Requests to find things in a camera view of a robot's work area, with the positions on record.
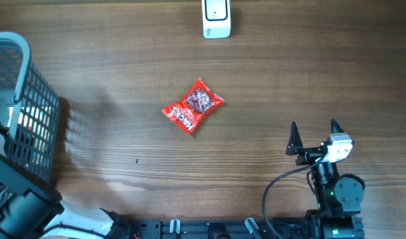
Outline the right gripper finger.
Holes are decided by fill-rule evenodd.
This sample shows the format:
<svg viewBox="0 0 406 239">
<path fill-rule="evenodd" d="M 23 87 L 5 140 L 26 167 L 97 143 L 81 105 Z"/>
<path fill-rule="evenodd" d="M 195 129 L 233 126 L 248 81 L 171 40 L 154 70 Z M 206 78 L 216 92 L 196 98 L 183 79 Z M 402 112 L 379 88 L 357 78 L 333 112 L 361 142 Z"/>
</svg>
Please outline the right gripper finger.
<svg viewBox="0 0 406 239">
<path fill-rule="evenodd" d="M 292 122 L 290 127 L 290 137 L 286 148 L 287 155 L 299 155 L 303 153 L 303 143 L 298 132 L 296 122 Z"/>
<path fill-rule="evenodd" d="M 339 123 L 335 119 L 331 119 L 330 127 L 332 133 L 344 133 L 345 131 L 340 127 Z"/>
</svg>

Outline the red candy bag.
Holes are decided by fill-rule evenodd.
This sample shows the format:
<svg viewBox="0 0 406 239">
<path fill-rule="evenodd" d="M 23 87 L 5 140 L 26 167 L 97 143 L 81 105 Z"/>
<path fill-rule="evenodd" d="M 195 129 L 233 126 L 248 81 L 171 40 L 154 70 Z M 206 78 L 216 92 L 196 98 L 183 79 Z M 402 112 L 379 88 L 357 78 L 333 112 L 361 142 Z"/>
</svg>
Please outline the red candy bag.
<svg viewBox="0 0 406 239">
<path fill-rule="evenodd" d="M 214 93 L 202 79 L 176 103 L 162 109 L 163 114 L 185 133 L 193 133 L 201 121 L 225 100 Z"/>
</svg>

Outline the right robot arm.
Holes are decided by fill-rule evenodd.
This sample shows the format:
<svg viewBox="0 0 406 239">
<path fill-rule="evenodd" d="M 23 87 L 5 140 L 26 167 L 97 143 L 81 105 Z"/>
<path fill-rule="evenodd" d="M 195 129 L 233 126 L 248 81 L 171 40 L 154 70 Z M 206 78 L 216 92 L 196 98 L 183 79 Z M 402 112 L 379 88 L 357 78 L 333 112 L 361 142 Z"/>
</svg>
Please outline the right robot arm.
<svg viewBox="0 0 406 239">
<path fill-rule="evenodd" d="M 351 137 L 331 120 L 331 134 L 318 147 L 304 147 L 293 122 L 286 148 L 297 156 L 296 165 L 305 166 L 318 209 L 307 210 L 300 225 L 290 225 L 290 238 L 363 238 L 361 212 L 364 181 L 353 174 L 339 174 L 337 164 L 347 159 L 354 146 Z"/>
</svg>

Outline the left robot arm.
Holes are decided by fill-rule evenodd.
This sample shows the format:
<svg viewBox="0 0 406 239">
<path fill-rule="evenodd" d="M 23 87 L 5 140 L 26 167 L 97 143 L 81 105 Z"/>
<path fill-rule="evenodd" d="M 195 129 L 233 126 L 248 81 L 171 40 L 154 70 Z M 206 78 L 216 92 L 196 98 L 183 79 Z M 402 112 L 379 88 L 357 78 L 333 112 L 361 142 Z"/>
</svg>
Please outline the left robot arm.
<svg viewBox="0 0 406 239">
<path fill-rule="evenodd" d="M 130 225 L 115 212 L 67 203 L 54 187 L 8 159 L 6 136 L 0 121 L 0 238 L 130 238 Z"/>
</svg>

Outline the white barcode scanner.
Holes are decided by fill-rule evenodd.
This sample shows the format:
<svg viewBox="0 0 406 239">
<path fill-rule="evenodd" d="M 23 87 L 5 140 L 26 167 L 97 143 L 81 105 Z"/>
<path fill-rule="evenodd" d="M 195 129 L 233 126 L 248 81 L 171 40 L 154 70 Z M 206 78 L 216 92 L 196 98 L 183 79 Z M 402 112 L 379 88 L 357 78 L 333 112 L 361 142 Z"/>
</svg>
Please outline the white barcode scanner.
<svg viewBox="0 0 406 239">
<path fill-rule="evenodd" d="M 206 39 L 223 39 L 231 33 L 230 0 L 201 0 L 203 36 Z"/>
</svg>

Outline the grey plastic shopping basket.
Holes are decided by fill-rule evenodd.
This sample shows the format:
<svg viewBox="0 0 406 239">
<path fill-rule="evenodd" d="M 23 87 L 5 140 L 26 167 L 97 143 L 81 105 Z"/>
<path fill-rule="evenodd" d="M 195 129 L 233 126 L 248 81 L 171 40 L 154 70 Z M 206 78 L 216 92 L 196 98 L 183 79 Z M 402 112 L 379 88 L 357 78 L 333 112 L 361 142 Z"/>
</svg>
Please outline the grey plastic shopping basket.
<svg viewBox="0 0 406 239">
<path fill-rule="evenodd" d="M 41 179 L 51 178 L 59 98 L 31 60 L 27 40 L 0 32 L 0 122 L 5 155 Z"/>
</svg>

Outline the snack packet in basket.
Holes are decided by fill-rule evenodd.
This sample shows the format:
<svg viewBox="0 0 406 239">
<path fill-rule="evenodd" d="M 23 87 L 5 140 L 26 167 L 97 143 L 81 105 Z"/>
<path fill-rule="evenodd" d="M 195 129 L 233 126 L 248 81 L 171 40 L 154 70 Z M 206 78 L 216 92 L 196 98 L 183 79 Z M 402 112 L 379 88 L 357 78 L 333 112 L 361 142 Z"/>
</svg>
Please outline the snack packet in basket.
<svg viewBox="0 0 406 239">
<path fill-rule="evenodd" d="M 52 107 L 47 106 L 40 110 L 38 107 L 22 107 L 19 113 L 18 128 L 12 152 L 15 156 L 30 164 L 48 167 L 51 154 L 53 134 L 50 119 Z"/>
</svg>

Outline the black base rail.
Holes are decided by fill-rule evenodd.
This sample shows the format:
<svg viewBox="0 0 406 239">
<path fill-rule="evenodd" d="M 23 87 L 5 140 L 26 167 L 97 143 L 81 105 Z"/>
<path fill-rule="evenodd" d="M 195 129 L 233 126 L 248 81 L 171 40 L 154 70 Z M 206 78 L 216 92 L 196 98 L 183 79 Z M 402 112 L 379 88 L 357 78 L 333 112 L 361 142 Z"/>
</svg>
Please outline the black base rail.
<svg viewBox="0 0 406 239">
<path fill-rule="evenodd" d="M 360 218 L 273 218 L 281 238 L 364 239 Z M 276 238 L 263 220 L 133 220 L 131 239 L 256 239 Z"/>
</svg>

